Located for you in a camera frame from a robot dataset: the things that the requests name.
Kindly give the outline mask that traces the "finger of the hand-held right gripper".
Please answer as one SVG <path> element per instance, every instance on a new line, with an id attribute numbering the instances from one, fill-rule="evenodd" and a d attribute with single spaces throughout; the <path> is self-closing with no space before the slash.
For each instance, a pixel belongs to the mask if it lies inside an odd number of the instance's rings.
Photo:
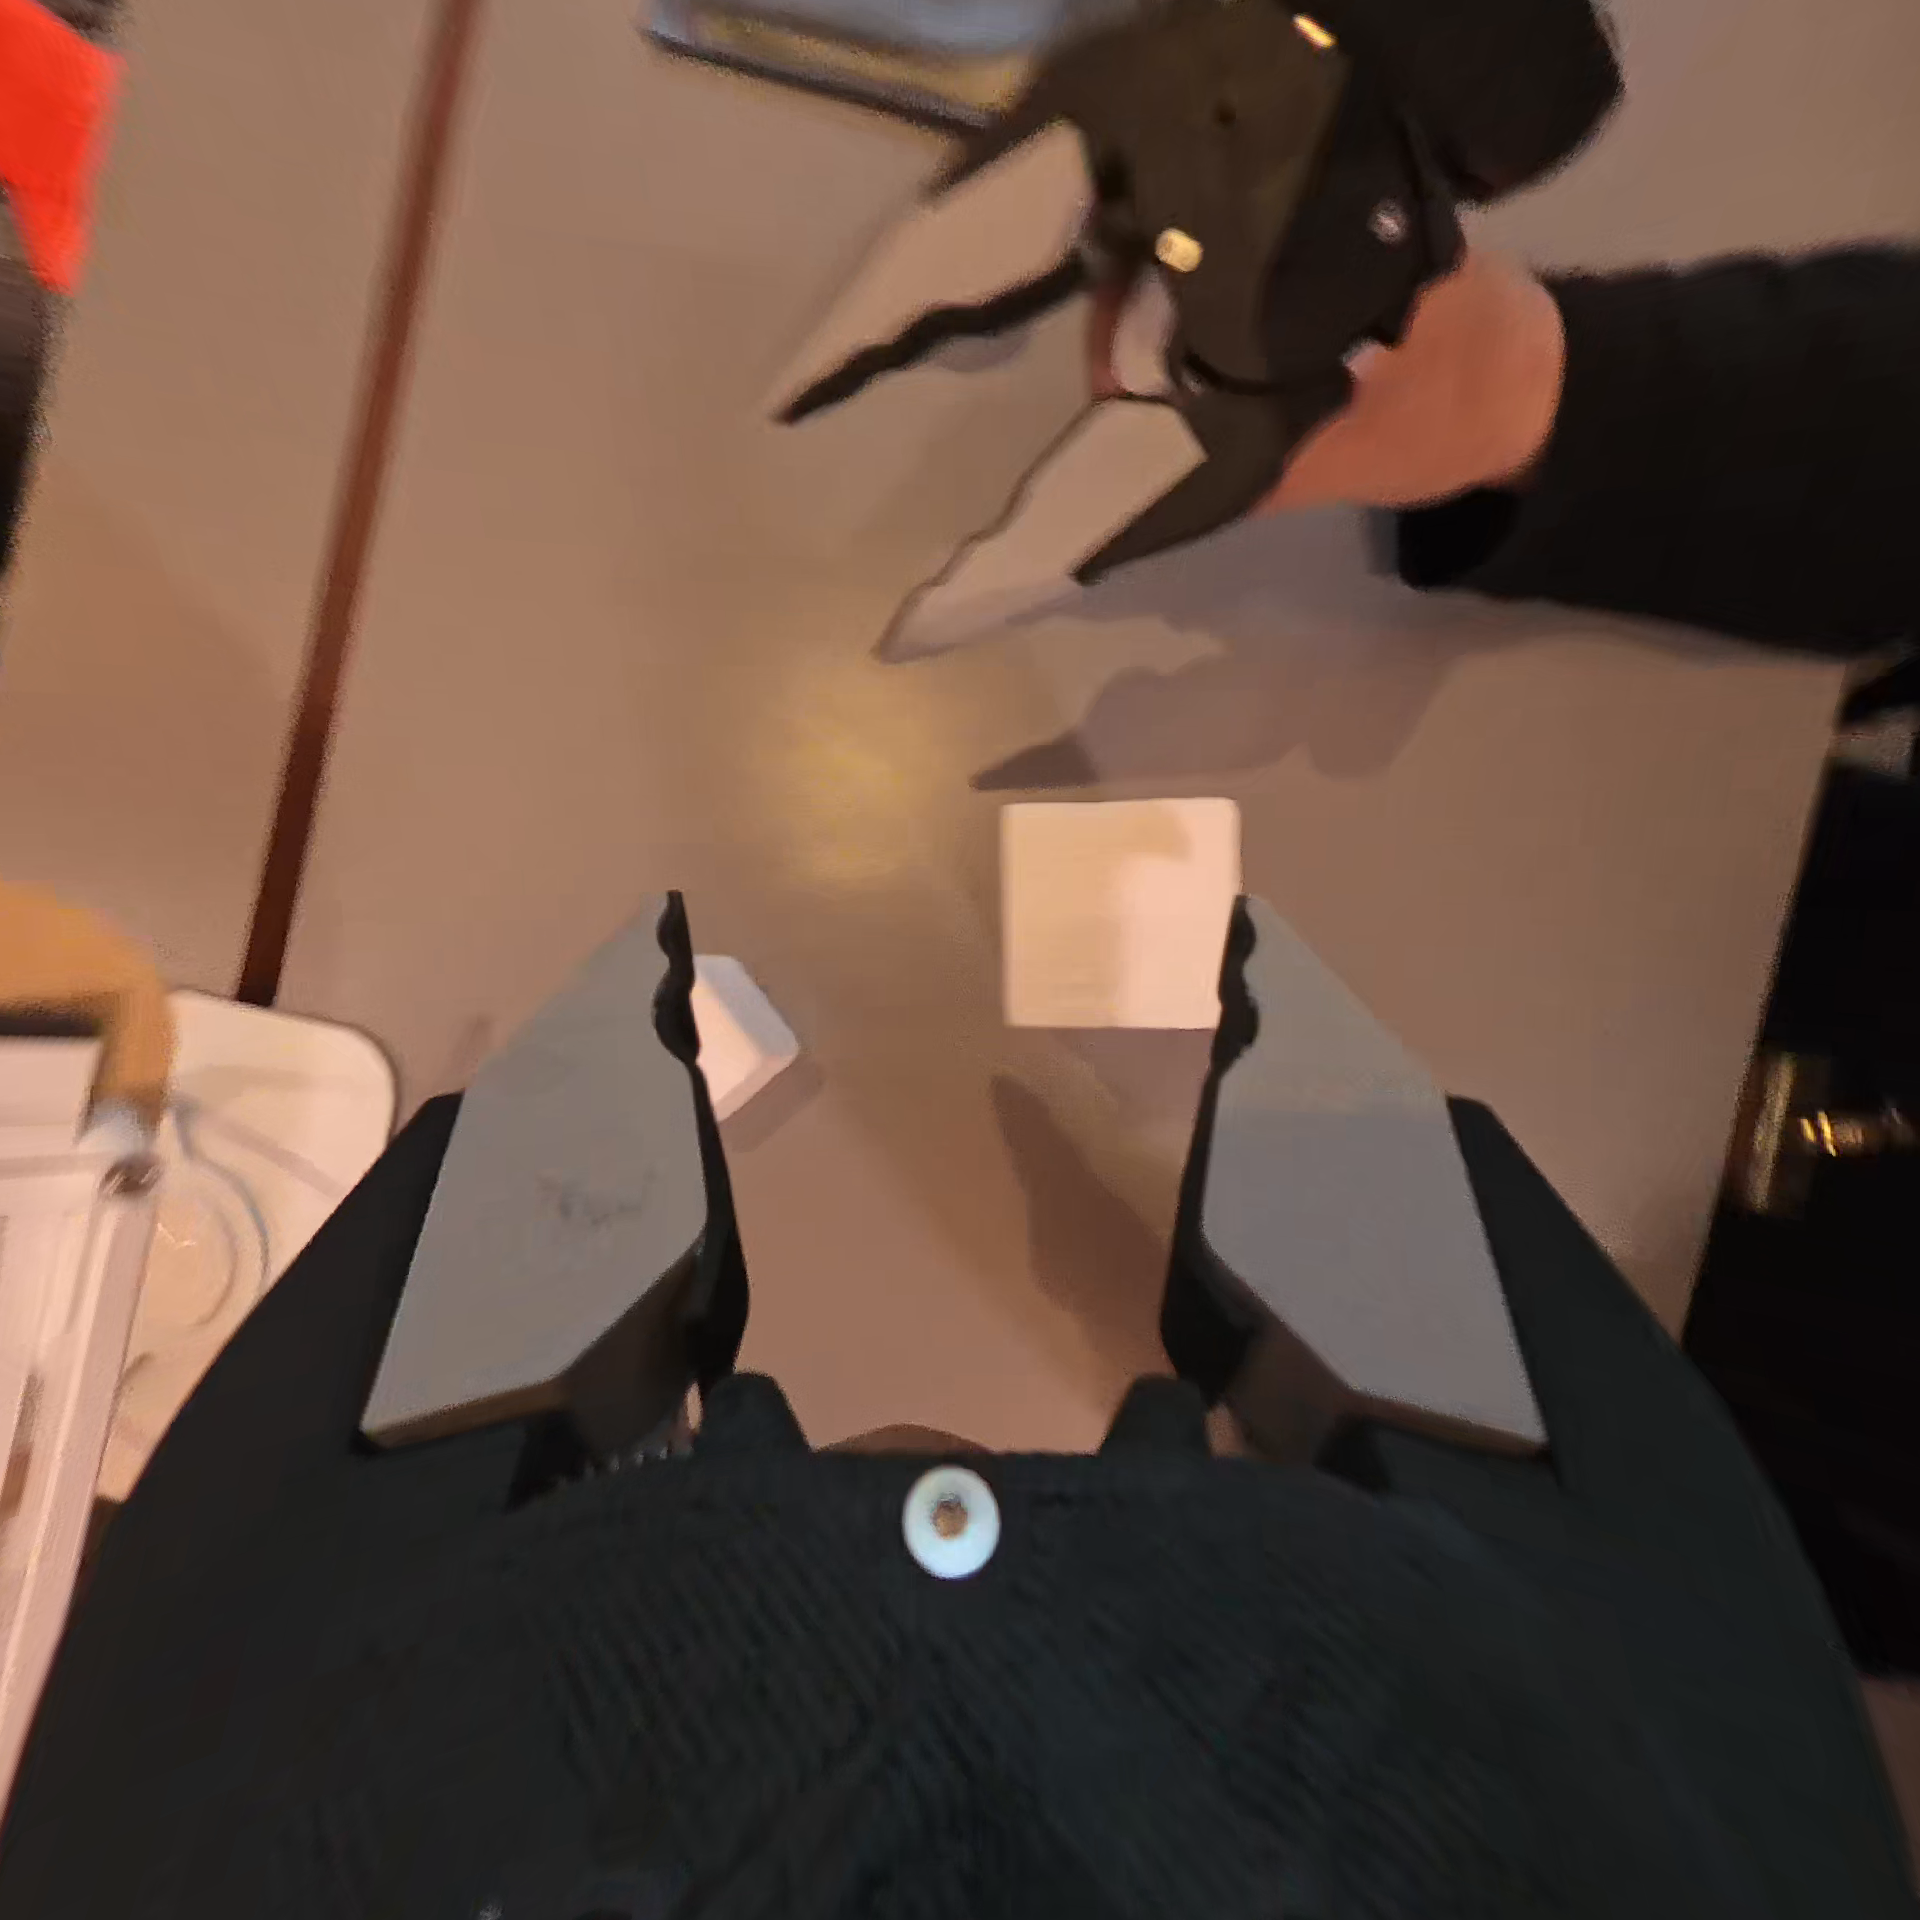
<path id="1" fill-rule="evenodd" d="M 1176 406 L 1093 399 L 906 595 L 876 659 L 925 659 L 1058 612 L 1081 592 L 1082 568 L 1199 465 L 1202 449 Z"/>
<path id="2" fill-rule="evenodd" d="M 1043 126 L 895 221 L 789 358 L 768 414 L 796 424 L 952 342 L 989 339 L 1072 296 L 1098 201 L 1076 126 Z"/>

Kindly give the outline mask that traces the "white-based document stand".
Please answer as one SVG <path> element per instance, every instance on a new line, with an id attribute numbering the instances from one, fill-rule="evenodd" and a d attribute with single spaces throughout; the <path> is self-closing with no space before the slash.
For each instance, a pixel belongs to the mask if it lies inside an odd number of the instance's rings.
<path id="1" fill-rule="evenodd" d="M 59 1632 L 95 1501 L 386 1146 L 382 1052 L 191 988 L 2 885 L 2 1698 Z"/>

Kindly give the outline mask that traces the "white foam cube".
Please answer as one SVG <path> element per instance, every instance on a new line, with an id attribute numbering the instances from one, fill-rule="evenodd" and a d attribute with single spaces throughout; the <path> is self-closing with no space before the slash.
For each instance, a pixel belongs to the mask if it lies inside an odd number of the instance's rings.
<path id="1" fill-rule="evenodd" d="M 1009 1026 L 1216 1026 L 1242 876 L 1231 799 L 1009 804 L 996 868 Z"/>
<path id="2" fill-rule="evenodd" d="M 689 1005 L 701 1075 L 719 1122 L 736 1116 L 801 1061 L 795 1028 L 736 958 L 696 954 Z"/>

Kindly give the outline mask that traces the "orange traffic cone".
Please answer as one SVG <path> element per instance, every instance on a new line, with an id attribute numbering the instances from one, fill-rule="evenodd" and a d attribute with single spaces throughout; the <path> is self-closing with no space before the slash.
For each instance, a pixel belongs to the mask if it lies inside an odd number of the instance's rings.
<path id="1" fill-rule="evenodd" d="M 2 2 L 2 196 L 55 296 L 82 276 L 121 66 L 45 2 Z"/>

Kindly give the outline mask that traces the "person's right forearm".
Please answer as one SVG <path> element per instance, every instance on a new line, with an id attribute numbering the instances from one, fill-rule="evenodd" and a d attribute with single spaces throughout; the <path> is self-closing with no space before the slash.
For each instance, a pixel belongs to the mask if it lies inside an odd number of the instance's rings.
<path id="1" fill-rule="evenodd" d="M 1525 484 L 1376 514 L 1409 589 L 1829 659 L 1916 648 L 1916 251 L 1549 276 L 1563 391 Z"/>

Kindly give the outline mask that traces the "person's right hand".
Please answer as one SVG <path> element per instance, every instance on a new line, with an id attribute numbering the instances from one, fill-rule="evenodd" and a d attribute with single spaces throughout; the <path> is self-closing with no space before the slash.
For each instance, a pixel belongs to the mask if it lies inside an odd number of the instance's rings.
<path id="1" fill-rule="evenodd" d="M 1263 512 L 1406 512 L 1501 491 L 1549 446 L 1563 386 L 1553 294 L 1508 255 L 1468 248 L 1423 292 L 1398 348 L 1356 358 L 1349 406 L 1309 436 Z"/>

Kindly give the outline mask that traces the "black flat plate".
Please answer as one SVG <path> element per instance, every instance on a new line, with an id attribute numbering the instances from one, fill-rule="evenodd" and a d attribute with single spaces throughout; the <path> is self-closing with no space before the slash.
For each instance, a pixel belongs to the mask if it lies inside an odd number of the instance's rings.
<path id="1" fill-rule="evenodd" d="M 972 131 L 1006 109 L 1035 61 L 1098 2 L 645 2 L 662 52 L 851 102 L 911 126 Z"/>

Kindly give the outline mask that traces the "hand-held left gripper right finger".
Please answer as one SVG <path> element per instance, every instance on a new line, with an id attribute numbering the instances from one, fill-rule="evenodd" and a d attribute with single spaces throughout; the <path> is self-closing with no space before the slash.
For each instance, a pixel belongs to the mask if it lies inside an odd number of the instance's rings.
<path id="1" fill-rule="evenodd" d="M 1159 1328 L 1256 1454 L 1365 1421 L 1546 1445 L 1443 1091 L 1255 898 L 1229 916 Z"/>

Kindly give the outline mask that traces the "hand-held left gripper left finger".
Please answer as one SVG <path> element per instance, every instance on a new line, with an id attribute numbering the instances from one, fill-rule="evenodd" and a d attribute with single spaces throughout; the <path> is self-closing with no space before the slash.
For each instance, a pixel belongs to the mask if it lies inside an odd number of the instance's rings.
<path id="1" fill-rule="evenodd" d="M 362 1409 L 379 1449 L 562 1421 L 645 1449 L 731 1376 L 751 1282 L 701 1071 L 682 895 L 473 1075 Z"/>

